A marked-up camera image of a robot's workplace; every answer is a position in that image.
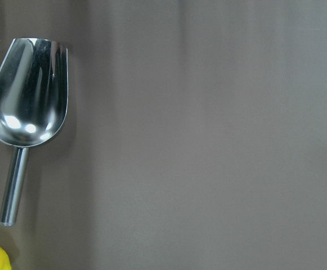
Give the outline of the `steel ice scoop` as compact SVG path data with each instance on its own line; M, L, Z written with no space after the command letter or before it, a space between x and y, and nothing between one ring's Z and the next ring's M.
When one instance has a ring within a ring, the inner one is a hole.
M61 130L68 94L66 46L39 38L12 41L0 66L0 142L14 148L0 225L16 223L29 150Z

